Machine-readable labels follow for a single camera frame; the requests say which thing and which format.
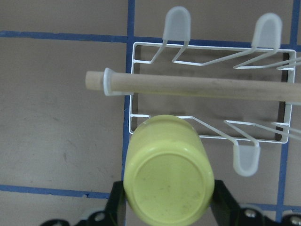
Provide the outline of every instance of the screw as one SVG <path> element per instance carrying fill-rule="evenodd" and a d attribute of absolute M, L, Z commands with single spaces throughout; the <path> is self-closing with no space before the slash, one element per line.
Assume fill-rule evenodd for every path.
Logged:
<path fill-rule="evenodd" d="M 291 220 L 292 225 L 301 226 L 301 218 L 300 217 L 292 216 L 290 220 Z"/>
<path fill-rule="evenodd" d="M 248 217 L 248 218 L 255 218 L 256 217 L 256 212 L 252 209 L 246 209 L 245 210 L 245 215 Z"/>
<path fill-rule="evenodd" d="M 104 213 L 99 213 L 95 216 L 94 220 L 95 221 L 102 221 L 105 218 L 105 214 Z"/>

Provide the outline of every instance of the dish drying rack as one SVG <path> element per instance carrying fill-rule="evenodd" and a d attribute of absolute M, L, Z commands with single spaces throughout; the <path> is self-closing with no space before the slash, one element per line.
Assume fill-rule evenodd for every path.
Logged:
<path fill-rule="evenodd" d="M 88 89 L 103 90 L 107 96 L 129 95 L 129 133 L 133 134 L 132 125 L 133 118 L 145 120 L 150 118 L 150 114 L 139 114 L 133 112 L 133 92 L 141 93 L 157 93 L 157 94 L 173 94 L 201 97 L 226 97 L 233 99 L 254 100 L 276 100 L 283 106 L 283 120 L 272 122 L 271 126 L 262 125 L 256 122 L 224 120 L 223 122 L 228 128 L 237 132 L 241 137 L 230 136 L 221 131 L 217 127 L 209 125 L 205 121 L 195 117 L 194 115 L 177 115 L 184 120 L 193 120 L 199 125 L 209 129 L 217 134 L 217 136 L 199 134 L 200 138 L 227 139 L 233 143 L 233 167 L 235 171 L 245 177 L 253 175 L 258 169 L 260 157 L 260 143 L 278 143 L 284 144 L 289 138 L 301 141 L 301 130 L 293 129 L 291 125 L 292 107 L 293 105 L 301 105 L 301 86 L 294 84 L 295 67 L 301 65 L 301 57 L 296 57 L 295 50 L 280 49 L 282 21 L 276 14 L 267 13 L 262 15 L 255 26 L 253 40 L 250 48 L 231 48 L 231 47 L 212 47 L 189 45 L 190 41 L 190 13 L 184 7 L 174 7 L 166 15 L 165 28 L 162 43 L 135 42 L 133 44 L 131 75 L 115 73 L 113 70 L 106 68 L 103 73 L 87 72 L 86 86 Z M 176 41 L 176 44 L 168 43 L 168 41 Z M 138 47 L 157 48 L 157 52 L 149 60 L 136 59 L 136 50 Z M 232 59 L 241 59 L 244 56 L 257 55 L 242 63 L 234 65 L 234 70 L 260 70 L 274 68 L 275 71 L 285 71 L 285 82 L 266 82 L 266 81 L 241 81 L 226 79 L 209 79 L 209 78 L 181 78 L 179 76 L 163 76 L 158 75 L 139 75 L 134 74 L 135 65 L 151 65 L 165 49 L 179 49 L 178 53 L 172 59 L 172 63 L 186 65 L 191 67 L 203 67 L 217 64 L 220 62 L 229 62 Z M 180 56 L 185 52 L 193 49 L 201 54 L 201 51 L 221 51 L 231 53 L 222 57 L 205 62 L 193 62 L 189 60 L 179 60 Z M 276 53 L 285 56 L 284 60 L 273 62 L 265 65 L 257 65 L 258 61 L 269 59 Z M 200 92 L 202 87 L 208 93 Z M 254 138 L 241 126 L 249 128 L 257 128 L 281 135 L 280 139 L 259 139 Z M 243 141 L 252 142 L 252 145 L 241 144 Z"/>
<path fill-rule="evenodd" d="M 230 60 L 236 57 L 250 55 L 254 52 L 262 53 L 259 56 L 251 58 L 243 63 L 235 65 L 234 69 L 265 69 L 265 68 L 276 68 L 276 70 L 286 70 L 287 71 L 287 82 L 294 83 L 295 78 L 295 67 L 301 65 L 301 57 L 296 57 L 295 50 L 292 49 L 280 49 L 281 44 L 281 31 L 282 31 L 282 21 L 276 15 L 272 13 L 267 13 L 261 16 L 255 27 L 253 41 L 250 48 L 231 48 L 231 47 L 212 47 L 212 46 L 196 46 L 189 45 L 190 41 L 190 13 L 184 7 L 174 7 L 166 15 L 165 28 L 163 33 L 162 43 L 150 43 L 150 42 L 135 42 L 133 45 L 132 52 L 132 67 L 131 73 L 134 73 L 135 64 L 152 64 L 158 56 L 164 51 L 165 48 L 179 48 L 178 53 L 172 59 L 175 64 L 191 65 L 191 66 L 206 66 L 211 64 L 216 64 L 222 61 Z M 168 41 L 181 41 L 183 44 L 168 44 Z M 147 46 L 147 47 L 157 47 L 158 50 L 156 54 L 150 61 L 139 60 L 135 58 L 135 53 L 137 47 Z M 178 58 L 186 49 L 195 50 L 221 50 L 233 52 L 233 54 L 214 59 L 207 62 L 189 62 L 180 61 Z M 289 59 L 281 62 L 276 62 L 268 65 L 250 65 L 251 63 L 257 62 L 264 58 L 270 57 L 276 53 L 287 53 Z M 150 114 L 138 114 L 133 113 L 133 95 L 130 95 L 129 101 L 129 133 L 133 134 L 132 131 L 132 120 L 133 118 L 150 118 Z M 211 136 L 205 134 L 199 134 L 200 138 L 213 138 L 213 139 L 227 139 L 233 143 L 234 160 L 233 165 L 235 171 L 242 176 L 251 176 L 258 169 L 258 162 L 260 157 L 260 142 L 268 143 L 278 143 L 284 144 L 288 142 L 289 138 L 301 140 L 300 134 L 301 130 L 290 128 L 291 116 L 292 116 L 292 106 L 300 105 L 300 103 L 285 103 L 284 109 L 284 120 L 283 122 L 273 122 L 272 125 L 277 126 L 280 129 L 273 129 L 258 123 L 246 122 L 246 121 L 232 121 L 224 120 L 229 127 L 236 130 L 243 137 L 232 137 L 219 129 L 207 124 L 199 118 L 193 115 L 178 116 L 182 119 L 194 120 L 197 123 L 205 126 L 211 131 L 215 132 L 218 136 Z M 243 131 L 236 125 L 245 125 L 250 127 L 256 127 L 258 129 L 267 130 L 276 134 L 280 134 L 280 140 L 271 139 L 255 139 L 250 136 L 247 132 Z M 239 141 L 251 141 L 253 145 L 240 145 Z"/>

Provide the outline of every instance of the floor tile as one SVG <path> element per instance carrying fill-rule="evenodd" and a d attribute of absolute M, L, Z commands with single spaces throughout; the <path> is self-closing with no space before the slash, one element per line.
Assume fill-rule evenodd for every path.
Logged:
<path fill-rule="evenodd" d="M 124 97 L 87 90 L 85 74 L 124 71 L 125 48 L 0 39 L 1 184 L 110 192 L 121 178 Z"/>
<path fill-rule="evenodd" d="M 127 1 L 2 1 L 0 30 L 127 35 Z"/>
<path fill-rule="evenodd" d="M 191 38 L 251 42 L 257 19 L 268 12 L 283 21 L 282 43 L 289 43 L 293 1 L 136 1 L 135 35 L 162 37 L 166 13 L 184 6 L 191 13 Z"/>
<path fill-rule="evenodd" d="M 50 219 L 64 219 L 71 225 L 81 217 L 103 210 L 107 199 L 0 191 L 0 225 L 39 226 Z"/>

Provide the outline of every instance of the yellow cup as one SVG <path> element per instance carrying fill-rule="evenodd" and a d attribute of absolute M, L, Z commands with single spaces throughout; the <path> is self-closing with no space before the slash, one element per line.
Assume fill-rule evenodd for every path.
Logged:
<path fill-rule="evenodd" d="M 214 176 L 194 128 L 176 116 L 160 115 L 131 137 L 124 188 L 136 215 L 152 226 L 187 226 L 207 209 Z"/>

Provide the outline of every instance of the wooden dowel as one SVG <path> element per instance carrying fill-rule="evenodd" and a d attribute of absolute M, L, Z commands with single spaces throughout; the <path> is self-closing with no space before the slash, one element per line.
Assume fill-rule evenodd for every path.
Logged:
<path fill-rule="evenodd" d="M 88 89 L 103 90 L 102 83 L 103 73 L 87 72 Z M 301 102 L 301 84 L 273 81 L 112 73 L 111 90 L 146 94 Z"/>

